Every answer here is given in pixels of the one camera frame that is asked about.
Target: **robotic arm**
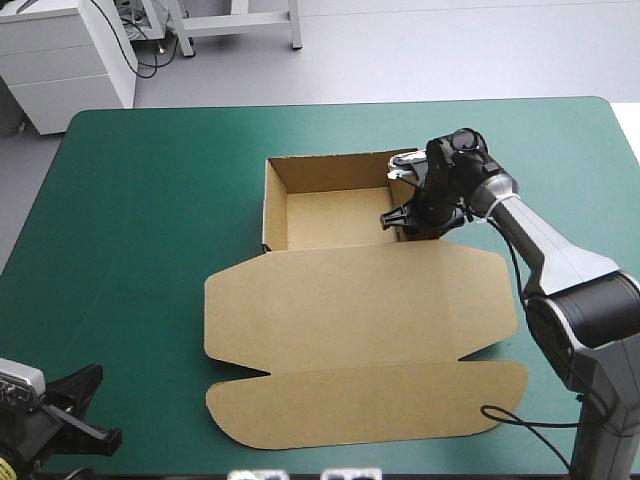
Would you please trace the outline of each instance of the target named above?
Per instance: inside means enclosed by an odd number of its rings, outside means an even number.
[[[100,382],[99,365],[45,383],[40,370],[0,358],[0,479],[33,480],[58,453],[113,455],[120,429],[83,421]],[[90,480],[93,472],[82,469],[73,477]]]
[[[522,294],[531,335],[580,393],[574,480],[628,480],[640,444],[640,284],[611,259],[570,243],[518,196],[516,181],[471,129],[389,162],[413,197],[382,215],[409,239],[438,238],[465,217],[491,218],[531,270]]]

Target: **cardboard tab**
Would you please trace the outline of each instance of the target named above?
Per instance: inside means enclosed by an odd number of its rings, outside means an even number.
[[[512,410],[526,382],[516,362],[298,372],[218,383],[207,406],[229,436],[254,448],[411,440],[493,427],[479,405]]]
[[[445,241],[271,252],[205,290],[207,354],[271,373],[455,361],[516,329],[504,259]]]

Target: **cardboard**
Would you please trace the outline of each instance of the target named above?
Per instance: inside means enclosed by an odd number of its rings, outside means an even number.
[[[482,404],[514,409],[522,398],[523,366],[459,361],[515,332],[504,259],[380,227],[412,194],[386,177],[401,151],[267,161],[268,253],[205,284],[207,354],[271,374],[207,393],[237,441],[279,449],[469,435],[495,425]]]
[[[271,373],[455,362],[517,327],[502,257],[446,241],[272,252],[205,291],[207,355]]]
[[[526,382],[517,362],[351,368],[218,383],[207,405],[227,435],[254,448],[411,440],[491,428],[478,403],[513,410]]]

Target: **gray floor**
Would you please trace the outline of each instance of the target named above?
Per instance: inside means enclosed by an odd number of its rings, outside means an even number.
[[[221,2],[185,0],[192,15]],[[282,0],[256,0],[255,10]],[[286,31],[196,40],[136,107],[598,95],[640,102],[640,1],[300,0]],[[0,269],[61,136],[0,139]]]

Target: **white cabinet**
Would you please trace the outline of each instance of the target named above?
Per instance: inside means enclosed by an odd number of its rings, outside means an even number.
[[[95,0],[138,64],[112,0]],[[0,76],[41,134],[64,132],[78,112],[131,108],[136,76],[89,0],[24,0],[0,10]]]

